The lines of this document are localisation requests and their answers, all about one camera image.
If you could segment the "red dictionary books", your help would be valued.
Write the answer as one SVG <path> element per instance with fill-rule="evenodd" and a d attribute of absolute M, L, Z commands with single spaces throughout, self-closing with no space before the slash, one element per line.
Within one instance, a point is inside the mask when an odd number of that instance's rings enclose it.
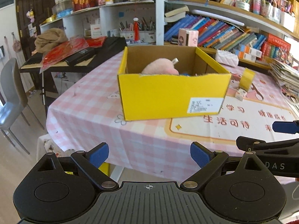
<path fill-rule="evenodd" d="M 285 40 L 271 34 L 263 33 L 266 38 L 261 46 L 262 60 L 266 58 L 280 60 L 281 57 L 285 58 L 284 53 L 289 53 L 291 49 L 291 44 Z"/>

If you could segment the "brown cloth bundle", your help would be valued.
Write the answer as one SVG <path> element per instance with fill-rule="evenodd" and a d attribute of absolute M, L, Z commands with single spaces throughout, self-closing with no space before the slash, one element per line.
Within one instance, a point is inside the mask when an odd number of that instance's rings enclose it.
<path fill-rule="evenodd" d="M 38 35 L 34 44 L 36 51 L 44 54 L 66 41 L 68 41 L 68 37 L 62 29 L 51 28 Z"/>

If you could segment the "pink cylindrical cup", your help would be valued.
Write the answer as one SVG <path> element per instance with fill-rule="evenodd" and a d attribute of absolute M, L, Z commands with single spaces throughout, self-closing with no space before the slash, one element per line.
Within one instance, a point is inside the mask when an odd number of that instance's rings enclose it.
<path fill-rule="evenodd" d="M 198 37 L 199 37 L 198 30 L 180 28 L 178 33 L 178 45 L 197 47 Z"/>

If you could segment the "black electric piano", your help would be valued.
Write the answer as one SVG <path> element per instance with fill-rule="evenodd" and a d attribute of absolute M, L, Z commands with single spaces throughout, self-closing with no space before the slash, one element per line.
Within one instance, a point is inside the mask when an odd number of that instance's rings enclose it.
<path fill-rule="evenodd" d="M 124 38 L 108 37 L 101 47 L 83 49 L 67 57 L 64 61 L 51 65 L 46 70 L 49 72 L 88 73 L 122 52 L 126 46 Z"/>

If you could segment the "pink checkered tablecloth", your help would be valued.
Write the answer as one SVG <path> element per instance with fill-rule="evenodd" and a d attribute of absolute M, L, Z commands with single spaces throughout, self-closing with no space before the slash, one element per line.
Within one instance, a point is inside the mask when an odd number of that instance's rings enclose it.
<path fill-rule="evenodd" d="M 182 181 L 198 169 L 189 155 L 194 141 L 240 156 L 235 143 L 239 136 L 268 142 L 293 138 L 273 132 L 272 123 L 298 119 L 298 113 L 285 102 L 273 80 L 260 73 L 254 82 L 263 94 L 261 102 L 227 97 L 218 115 L 127 121 L 117 82 L 121 58 L 119 53 L 98 66 L 48 109 L 47 131 L 62 150 L 88 151 L 106 142 L 109 163 Z"/>

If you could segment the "yellow tape roll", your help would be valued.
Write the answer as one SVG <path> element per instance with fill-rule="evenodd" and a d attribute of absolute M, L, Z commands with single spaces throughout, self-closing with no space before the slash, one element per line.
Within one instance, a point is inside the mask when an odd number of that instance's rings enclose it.
<path fill-rule="evenodd" d="M 245 68 L 239 82 L 239 88 L 245 91 L 249 91 L 252 82 L 254 80 L 254 77 L 255 77 L 255 72 L 248 68 Z"/>

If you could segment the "orange white box lower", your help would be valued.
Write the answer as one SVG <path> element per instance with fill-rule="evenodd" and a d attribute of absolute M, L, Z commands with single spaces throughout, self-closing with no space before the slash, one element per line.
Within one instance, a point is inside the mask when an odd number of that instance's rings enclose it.
<path fill-rule="evenodd" d="M 245 53 L 245 52 L 242 52 L 240 50 L 233 49 L 233 53 L 235 55 L 237 55 L 239 59 L 244 59 L 244 60 L 248 60 L 248 61 L 251 61 L 251 62 L 254 62 L 256 60 L 255 56 L 253 56 L 251 54 L 248 54 L 248 53 Z"/>

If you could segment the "large pink plush pig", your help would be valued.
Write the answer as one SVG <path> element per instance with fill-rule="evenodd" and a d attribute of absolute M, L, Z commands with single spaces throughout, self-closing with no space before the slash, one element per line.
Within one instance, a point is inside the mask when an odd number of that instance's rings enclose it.
<path fill-rule="evenodd" d="M 169 74 L 169 75 L 179 75 L 179 72 L 175 69 L 175 64 L 177 64 L 179 60 L 174 58 L 172 61 L 166 58 L 159 58 L 149 63 L 143 69 L 141 74 L 148 75 L 158 75 L 158 74 Z"/>

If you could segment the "row of colourful books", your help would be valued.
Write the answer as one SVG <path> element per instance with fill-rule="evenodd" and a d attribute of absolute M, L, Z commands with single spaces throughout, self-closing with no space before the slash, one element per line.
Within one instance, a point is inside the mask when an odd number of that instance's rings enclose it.
<path fill-rule="evenodd" d="M 164 33 L 164 41 L 178 43 L 179 30 L 191 29 L 198 32 L 198 46 L 215 50 L 232 51 L 240 46 L 261 49 L 266 36 L 233 23 L 210 17 L 186 14 L 175 22 L 170 22 Z"/>

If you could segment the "yellow cardboard box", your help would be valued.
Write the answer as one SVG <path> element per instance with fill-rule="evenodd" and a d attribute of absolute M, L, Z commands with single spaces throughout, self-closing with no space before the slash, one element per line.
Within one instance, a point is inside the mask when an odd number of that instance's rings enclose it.
<path fill-rule="evenodd" d="M 142 73 L 156 59 L 175 58 L 178 75 Z M 219 114 L 230 80 L 231 73 L 197 47 L 126 47 L 118 70 L 124 119 Z"/>

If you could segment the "white bookshelf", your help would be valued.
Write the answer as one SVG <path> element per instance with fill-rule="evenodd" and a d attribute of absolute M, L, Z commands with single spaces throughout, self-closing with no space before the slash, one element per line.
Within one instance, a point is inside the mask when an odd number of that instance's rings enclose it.
<path fill-rule="evenodd" d="M 165 13 L 183 6 L 188 6 L 192 14 L 216 16 L 236 26 L 259 28 L 277 37 L 288 37 L 298 41 L 298 32 L 290 31 L 268 18 L 235 6 L 206 0 L 145 0 L 113 3 L 72 12 L 63 18 L 41 25 L 40 28 L 44 32 L 51 27 L 62 25 L 68 38 L 83 35 L 84 28 L 94 23 L 94 20 L 88 16 L 95 14 L 95 19 L 100 23 L 101 33 L 106 36 L 108 31 L 116 29 L 121 21 L 132 22 L 134 17 L 153 18 L 156 22 L 155 44 L 163 45 L 167 25 Z"/>

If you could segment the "white quilted pouch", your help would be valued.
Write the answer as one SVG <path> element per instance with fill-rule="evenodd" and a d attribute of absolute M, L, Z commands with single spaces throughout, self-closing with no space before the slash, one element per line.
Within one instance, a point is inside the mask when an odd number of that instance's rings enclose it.
<path fill-rule="evenodd" d="M 215 60 L 220 64 L 230 67 L 237 67 L 239 64 L 239 58 L 237 55 L 223 50 L 216 50 Z"/>

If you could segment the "orange white box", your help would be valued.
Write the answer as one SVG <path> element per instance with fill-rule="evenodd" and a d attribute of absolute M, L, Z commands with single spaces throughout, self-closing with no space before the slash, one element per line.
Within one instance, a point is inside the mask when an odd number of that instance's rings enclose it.
<path fill-rule="evenodd" d="M 263 55 L 262 51 L 254 49 L 250 46 L 242 45 L 242 44 L 239 45 L 239 50 L 241 52 L 244 52 L 244 53 L 247 53 L 249 55 L 255 56 L 257 58 L 261 58 L 262 55 Z"/>
<path fill-rule="evenodd" d="M 248 61 L 251 61 L 251 62 L 254 62 L 256 60 L 255 56 L 253 56 L 251 54 L 248 54 L 248 53 L 245 53 L 245 52 L 242 52 L 240 50 L 233 49 L 233 53 L 235 55 L 237 55 L 239 59 L 244 59 L 244 60 L 248 60 Z"/>

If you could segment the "stack of papers and notebooks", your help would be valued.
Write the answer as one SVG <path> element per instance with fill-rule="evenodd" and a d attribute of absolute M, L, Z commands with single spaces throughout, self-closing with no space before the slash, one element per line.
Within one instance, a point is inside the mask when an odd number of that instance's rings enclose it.
<path fill-rule="evenodd" d="M 291 105 L 298 105 L 298 71 L 291 66 L 273 60 L 269 73 L 279 85 L 281 94 Z"/>

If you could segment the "small white card box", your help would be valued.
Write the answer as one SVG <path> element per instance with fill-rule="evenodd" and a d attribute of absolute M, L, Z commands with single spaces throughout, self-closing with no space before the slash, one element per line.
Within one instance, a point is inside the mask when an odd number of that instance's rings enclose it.
<path fill-rule="evenodd" d="M 247 91 L 242 88 L 239 88 L 235 93 L 235 98 L 239 101 L 243 101 L 246 98 L 246 95 Z"/>

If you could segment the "orange white box upper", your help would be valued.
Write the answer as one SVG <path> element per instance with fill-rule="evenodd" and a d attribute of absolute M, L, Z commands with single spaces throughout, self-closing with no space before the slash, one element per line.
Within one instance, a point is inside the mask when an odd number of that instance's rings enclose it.
<path fill-rule="evenodd" d="M 239 50 L 241 52 L 244 52 L 244 53 L 247 53 L 249 55 L 255 56 L 257 58 L 261 58 L 262 55 L 263 55 L 262 51 L 254 49 L 250 46 L 242 45 L 242 44 L 239 45 Z"/>

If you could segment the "red paper sheets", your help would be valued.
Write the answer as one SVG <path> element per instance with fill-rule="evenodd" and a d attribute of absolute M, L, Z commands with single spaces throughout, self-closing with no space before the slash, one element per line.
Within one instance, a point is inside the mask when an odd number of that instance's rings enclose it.
<path fill-rule="evenodd" d="M 106 36 L 89 39 L 77 36 L 57 45 L 44 55 L 41 61 L 40 73 L 57 63 L 66 61 L 68 57 L 78 54 L 79 52 L 86 52 L 87 49 L 101 48 L 106 39 Z"/>

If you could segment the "grey chair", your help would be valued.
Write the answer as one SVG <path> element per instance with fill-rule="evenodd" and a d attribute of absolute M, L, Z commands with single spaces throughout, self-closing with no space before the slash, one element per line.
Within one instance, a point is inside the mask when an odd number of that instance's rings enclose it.
<path fill-rule="evenodd" d="M 6 97 L 6 102 L 1 108 L 1 132 L 12 144 L 12 140 L 6 134 L 8 132 L 16 143 L 27 154 L 30 154 L 10 129 L 25 108 L 33 112 L 28 104 L 28 98 L 24 90 L 16 58 L 8 60 L 3 67 L 1 71 L 1 87 Z"/>

